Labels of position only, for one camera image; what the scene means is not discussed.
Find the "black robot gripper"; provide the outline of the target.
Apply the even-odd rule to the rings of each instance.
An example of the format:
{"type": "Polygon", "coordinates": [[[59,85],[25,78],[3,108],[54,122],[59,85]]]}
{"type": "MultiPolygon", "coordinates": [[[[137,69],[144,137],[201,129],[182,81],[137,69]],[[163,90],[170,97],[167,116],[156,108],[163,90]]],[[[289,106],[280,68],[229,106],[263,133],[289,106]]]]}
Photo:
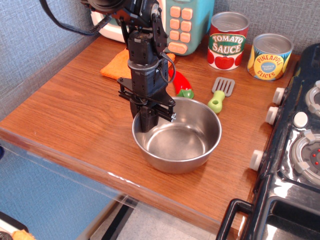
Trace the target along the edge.
{"type": "Polygon", "coordinates": [[[120,77],[117,80],[120,85],[119,95],[130,101],[132,118],[139,113],[143,133],[155,127],[159,117],[169,122],[176,119],[176,102],[167,93],[167,86],[172,82],[168,80],[168,64],[173,63],[167,57],[146,65],[129,60],[131,78],[120,77]]]}

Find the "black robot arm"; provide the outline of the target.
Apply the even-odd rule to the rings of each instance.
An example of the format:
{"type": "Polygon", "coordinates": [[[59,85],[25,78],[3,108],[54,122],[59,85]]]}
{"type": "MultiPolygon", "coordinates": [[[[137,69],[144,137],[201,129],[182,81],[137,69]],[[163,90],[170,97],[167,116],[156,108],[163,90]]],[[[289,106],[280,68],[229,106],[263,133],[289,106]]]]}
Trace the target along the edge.
{"type": "Polygon", "coordinates": [[[156,0],[83,0],[81,3],[119,21],[128,50],[130,78],[120,77],[119,95],[130,101],[132,116],[140,118],[141,131],[149,132],[159,118],[173,121],[175,101],[167,93],[172,80],[168,63],[172,63],[162,23],[162,9],[156,0]]]}

